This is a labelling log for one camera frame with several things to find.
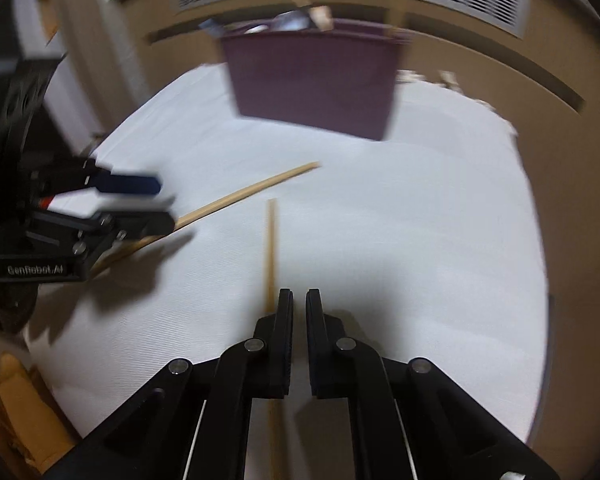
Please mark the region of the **white table cloth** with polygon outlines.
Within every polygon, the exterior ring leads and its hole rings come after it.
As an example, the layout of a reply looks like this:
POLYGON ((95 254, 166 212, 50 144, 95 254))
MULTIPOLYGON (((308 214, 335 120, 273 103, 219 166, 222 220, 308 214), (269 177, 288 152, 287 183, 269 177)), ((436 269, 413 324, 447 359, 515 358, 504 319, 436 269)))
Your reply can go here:
MULTIPOLYGON (((357 479, 348 404, 312 396, 306 293, 400 384, 413 479, 551 479, 529 445, 546 367, 542 236, 515 130, 483 102, 396 82, 373 141, 239 114, 227 70, 161 90, 95 151, 155 196, 94 188, 45 200, 86 218, 174 220, 276 174, 320 168, 158 240, 84 282, 43 284, 0 356, 0 428, 39 479, 221 479, 220 357, 265 312, 266 207, 276 288, 294 295, 287 479, 357 479)), ((272 479, 266 402, 252 402, 243 479, 272 479)))

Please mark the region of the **blue plastic spoon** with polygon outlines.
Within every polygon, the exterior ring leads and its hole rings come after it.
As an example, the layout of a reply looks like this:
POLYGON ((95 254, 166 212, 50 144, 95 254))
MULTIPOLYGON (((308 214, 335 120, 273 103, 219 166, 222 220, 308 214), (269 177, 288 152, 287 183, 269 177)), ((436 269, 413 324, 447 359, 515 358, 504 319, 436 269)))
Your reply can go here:
POLYGON ((198 24, 198 28, 214 39, 220 39, 230 33, 230 29, 213 18, 208 18, 198 24))

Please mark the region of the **wooden spoon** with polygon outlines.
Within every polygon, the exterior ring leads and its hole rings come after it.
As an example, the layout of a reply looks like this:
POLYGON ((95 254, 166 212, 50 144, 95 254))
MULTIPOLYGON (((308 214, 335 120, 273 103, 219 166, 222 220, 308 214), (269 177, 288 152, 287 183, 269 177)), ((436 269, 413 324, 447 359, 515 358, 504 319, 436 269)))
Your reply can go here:
POLYGON ((334 29, 334 19, 329 6, 311 6, 309 16, 315 27, 321 32, 329 32, 334 29))

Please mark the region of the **metal spoon black handle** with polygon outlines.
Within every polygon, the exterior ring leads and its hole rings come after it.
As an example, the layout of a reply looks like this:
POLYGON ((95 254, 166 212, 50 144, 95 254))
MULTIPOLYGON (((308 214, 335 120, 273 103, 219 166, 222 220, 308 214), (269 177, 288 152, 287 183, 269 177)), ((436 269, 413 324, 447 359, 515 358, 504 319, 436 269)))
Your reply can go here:
POLYGON ((292 10, 276 15, 272 19, 270 29, 273 32, 298 32, 311 29, 313 26, 310 14, 303 10, 292 10))

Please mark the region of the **purple plastic utensil holder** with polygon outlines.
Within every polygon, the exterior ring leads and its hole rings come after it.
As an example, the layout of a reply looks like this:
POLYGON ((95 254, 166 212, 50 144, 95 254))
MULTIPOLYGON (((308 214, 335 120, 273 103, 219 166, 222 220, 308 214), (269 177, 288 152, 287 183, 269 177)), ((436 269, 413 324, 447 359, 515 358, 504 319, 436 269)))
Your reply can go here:
POLYGON ((220 40, 239 114, 384 138, 406 30, 345 18, 328 32, 251 27, 220 40))

